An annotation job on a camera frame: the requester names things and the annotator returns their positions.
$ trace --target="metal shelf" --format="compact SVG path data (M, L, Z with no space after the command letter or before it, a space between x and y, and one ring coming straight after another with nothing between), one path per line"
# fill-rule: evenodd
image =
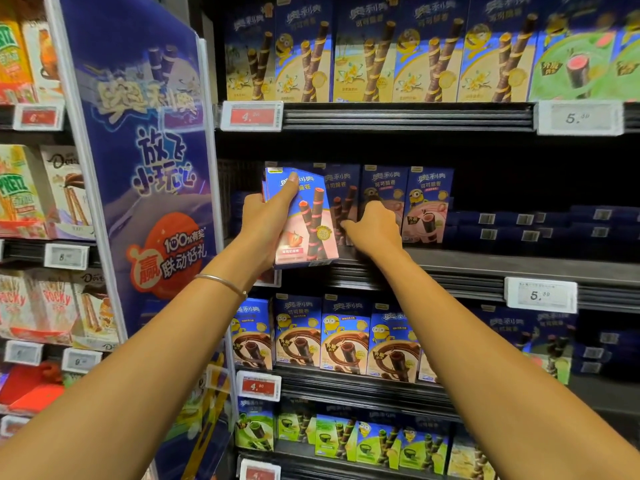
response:
M89 267L101 267L98 245L95 242L39 241L36 239L4 239L2 264L24 262L44 266L44 249L45 245L50 242L73 244L75 246L89 246Z
M239 449L239 454L242 458L279 465L282 468L282 480L452 479L452 477L409 468L392 470L377 465L324 458L315 455L313 445L283 440L276 441L273 452Z
M405 383L281 364L276 364L273 373L282 377L283 396L462 421L444 388L437 384ZM640 384L574 375L568 387L598 413L640 419Z
M282 130L535 133L534 106L533 102L286 103ZM625 133L640 132L640 104L625 103L624 107Z
M413 261L456 298L504 302L504 278L517 276L578 283L578 307L640 313L640 264L561 258L498 256L460 251L405 248ZM320 281L325 286L388 290L380 271L353 247L339 246L331 266L289 270L287 279Z

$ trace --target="silver bangle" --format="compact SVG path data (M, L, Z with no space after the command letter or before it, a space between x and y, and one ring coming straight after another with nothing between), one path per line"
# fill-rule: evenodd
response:
M217 281L219 283L224 284L224 286L226 286L227 288L229 288L229 289L235 291L236 293L238 293L238 295L240 295L240 298L242 298L243 300L247 298L246 291L242 291L242 290L240 290L240 288L238 288L232 282L224 280L224 279L219 278L217 276L213 276L212 274L196 274L194 276L194 278L204 278L204 279L207 279L207 280Z

